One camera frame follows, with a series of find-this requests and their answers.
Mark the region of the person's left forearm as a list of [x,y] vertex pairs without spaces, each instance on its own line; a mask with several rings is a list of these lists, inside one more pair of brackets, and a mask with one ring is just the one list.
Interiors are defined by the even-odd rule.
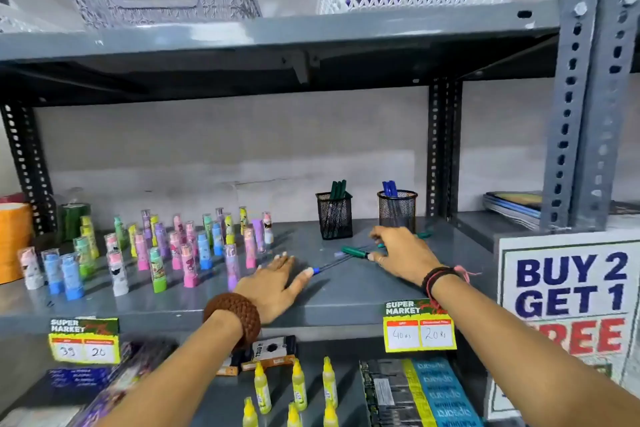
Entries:
[[188,426],[220,366],[242,338],[236,315],[215,311],[97,427]]

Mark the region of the white promotional sign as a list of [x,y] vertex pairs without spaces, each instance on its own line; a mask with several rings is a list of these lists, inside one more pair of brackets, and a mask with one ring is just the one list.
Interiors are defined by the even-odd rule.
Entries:
[[640,398],[640,227],[496,234],[496,301]]

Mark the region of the blue capped pen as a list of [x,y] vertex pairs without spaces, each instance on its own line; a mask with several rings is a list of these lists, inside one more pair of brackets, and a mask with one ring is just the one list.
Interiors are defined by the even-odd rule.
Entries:
[[327,271],[328,269],[331,269],[335,266],[338,266],[340,264],[343,264],[344,262],[350,261],[351,259],[358,259],[358,260],[369,260],[370,255],[372,255],[372,253],[368,253],[368,252],[362,252],[360,254],[356,254],[356,255],[345,255],[344,257],[340,258],[337,261],[334,261],[330,264],[326,264],[324,266],[320,266],[318,268],[312,268],[312,275],[311,277],[315,277],[319,274],[321,274],[324,271]]

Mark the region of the purple patterned packet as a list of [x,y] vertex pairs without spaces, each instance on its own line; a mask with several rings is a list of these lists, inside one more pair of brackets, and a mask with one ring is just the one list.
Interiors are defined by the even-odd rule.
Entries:
[[101,418],[110,413],[178,347],[174,340],[159,339],[139,344],[138,350],[116,372],[108,386],[78,413],[67,427],[96,427]]

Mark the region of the brown braided wrist band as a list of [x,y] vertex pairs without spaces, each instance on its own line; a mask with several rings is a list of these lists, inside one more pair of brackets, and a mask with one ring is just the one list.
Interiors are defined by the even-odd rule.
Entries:
[[204,308],[202,324],[210,323],[211,316],[220,311],[233,315],[235,319],[232,323],[237,323],[237,326],[231,327],[237,339],[232,352],[246,349],[258,338],[262,327],[260,315],[248,298],[237,293],[222,293],[213,297]]

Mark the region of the square black mesh pen holder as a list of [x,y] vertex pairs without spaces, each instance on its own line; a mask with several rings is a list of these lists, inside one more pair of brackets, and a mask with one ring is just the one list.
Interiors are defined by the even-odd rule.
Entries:
[[319,228],[324,241],[347,239],[354,235],[351,214],[351,194],[333,198],[330,192],[317,193]]

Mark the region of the stack of notebooks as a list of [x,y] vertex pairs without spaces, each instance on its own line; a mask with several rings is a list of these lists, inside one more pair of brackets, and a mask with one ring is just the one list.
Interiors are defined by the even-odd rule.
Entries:
[[486,210],[531,231],[540,229],[542,194],[537,191],[491,191],[483,195]]

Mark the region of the grey packet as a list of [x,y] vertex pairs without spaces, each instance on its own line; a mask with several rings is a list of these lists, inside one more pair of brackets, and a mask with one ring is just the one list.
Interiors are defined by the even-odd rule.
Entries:
[[359,361],[371,427],[425,427],[400,359]]

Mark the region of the yellow and green price tag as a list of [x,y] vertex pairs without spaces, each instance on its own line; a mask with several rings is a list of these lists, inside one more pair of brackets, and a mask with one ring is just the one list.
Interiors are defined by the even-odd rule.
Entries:
[[457,349],[452,318],[429,299],[386,302],[383,338],[386,353]]
[[71,364],[118,365],[122,361],[117,318],[50,319],[48,344],[52,358]]

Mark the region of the orange tape roll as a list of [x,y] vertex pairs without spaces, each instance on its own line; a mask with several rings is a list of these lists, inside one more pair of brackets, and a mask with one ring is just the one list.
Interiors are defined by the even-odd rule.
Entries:
[[25,203],[0,203],[0,285],[23,278],[18,251],[33,236],[33,214]]

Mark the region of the person's right hand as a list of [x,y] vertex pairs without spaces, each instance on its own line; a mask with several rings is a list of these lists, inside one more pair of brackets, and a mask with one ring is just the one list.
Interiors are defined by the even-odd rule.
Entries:
[[428,245],[404,227],[401,228],[401,258],[396,268],[383,268],[391,275],[415,286],[421,286],[424,278],[441,263]]

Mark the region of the dark blue packet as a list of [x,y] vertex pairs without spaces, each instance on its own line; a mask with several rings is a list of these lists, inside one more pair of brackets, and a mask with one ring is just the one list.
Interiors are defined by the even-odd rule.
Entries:
[[71,365],[47,370],[47,377],[53,388],[99,389],[110,384],[116,374],[116,366]]

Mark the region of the grey metal shelf rack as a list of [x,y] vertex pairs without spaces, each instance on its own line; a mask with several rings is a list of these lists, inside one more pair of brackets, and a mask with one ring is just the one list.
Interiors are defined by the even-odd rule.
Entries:
[[0,35],[0,112],[31,208],[33,240],[55,239],[61,205],[50,188],[33,109],[203,98],[300,96],[429,87],[428,210],[423,227],[455,255],[456,237],[478,242],[457,207],[463,82],[532,51],[557,47],[541,229],[495,234],[490,277],[502,298],[500,240],[533,240],[526,252],[613,245],[605,231],[614,156],[596,160],[596,118],[618,131],[618,103],[635,52],[639,7],[626,0],[535,6],[452,6],[241,23],[138,26],[101,32]]

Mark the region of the person's left hand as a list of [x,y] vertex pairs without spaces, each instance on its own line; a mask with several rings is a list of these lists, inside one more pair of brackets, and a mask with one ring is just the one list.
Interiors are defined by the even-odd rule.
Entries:
[[289,255],[289,271],[279,272],[277,271],[278,256],[276,255],[268,265],[263,266],[266,267],[266,280],[255,280],[252,274],[240,279],[233,290],[234,293],[248,298],[257,307],[262,326],[269,325],[280,317],[300,295],[300,293],[289,293],[289,285],[296,277],[292,276],[296,258]]

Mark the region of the round black mesh pen holder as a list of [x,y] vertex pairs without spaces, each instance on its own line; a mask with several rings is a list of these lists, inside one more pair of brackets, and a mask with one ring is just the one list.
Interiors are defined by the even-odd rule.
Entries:
[[416,229],[416,203],[418,194],[411,190],[398,190],[397,196],[387,196],[381,190],[377,194],[379,203],[379,225],[404,227],[411,232]]

